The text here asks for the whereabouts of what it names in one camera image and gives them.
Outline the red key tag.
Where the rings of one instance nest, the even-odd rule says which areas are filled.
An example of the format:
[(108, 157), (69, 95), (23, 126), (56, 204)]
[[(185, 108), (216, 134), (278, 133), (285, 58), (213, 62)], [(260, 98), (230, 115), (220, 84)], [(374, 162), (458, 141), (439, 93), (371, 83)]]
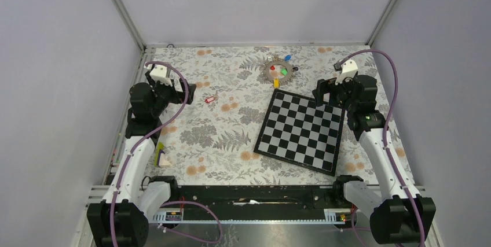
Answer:
[(211, 96), (211, 97), (206, 98), (204, 101), (205, 101), (205, 103), (209, 104), (209, 103), (211, 103), (211, 102), (213, 102), (215, 100), (216, 100), (215, 97), (214, 96)]

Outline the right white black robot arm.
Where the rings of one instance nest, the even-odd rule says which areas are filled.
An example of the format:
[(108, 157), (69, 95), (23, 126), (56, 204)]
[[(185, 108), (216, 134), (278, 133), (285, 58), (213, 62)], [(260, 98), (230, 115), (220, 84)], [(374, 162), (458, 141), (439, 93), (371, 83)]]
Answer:
[(421, 195), (404, 171), (388, 122), (376, 109), (377, 93), (376, 79), (367, 75), (341, 82), (320, 79), (313, 90), (317, 105), (329, 94), (329, 104), (347, 113), (349, 129), (368, 155), (380, 187), (376, 194), (364, 182), (350, 180), (333, 190), (332, 200), (341, 208), (353, 204), (360, 210), (369, 219), (377, 243), (424, 246), (436, 206), (432, 198)]

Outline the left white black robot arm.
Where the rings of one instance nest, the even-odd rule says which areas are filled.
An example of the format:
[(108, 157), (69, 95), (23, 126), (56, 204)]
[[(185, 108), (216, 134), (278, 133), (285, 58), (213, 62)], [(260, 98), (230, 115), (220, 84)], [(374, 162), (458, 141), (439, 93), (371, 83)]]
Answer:
[(146, 73), (146, 82), (133, 85), (127, 113), (124, 160), (116, 170), (108, 191), (99, 203), (90, 204), (87, 220), (96, 246), (144, 246), (149, 222), (163, 204), (173, 207), (179, 201), (176, 182), (151, 179), (141, 192), (146, 165), (157, 149), (160, 115), (169, 104), (190, 105), (195, 84), (185, 79), (174, 82), (164, 76)]

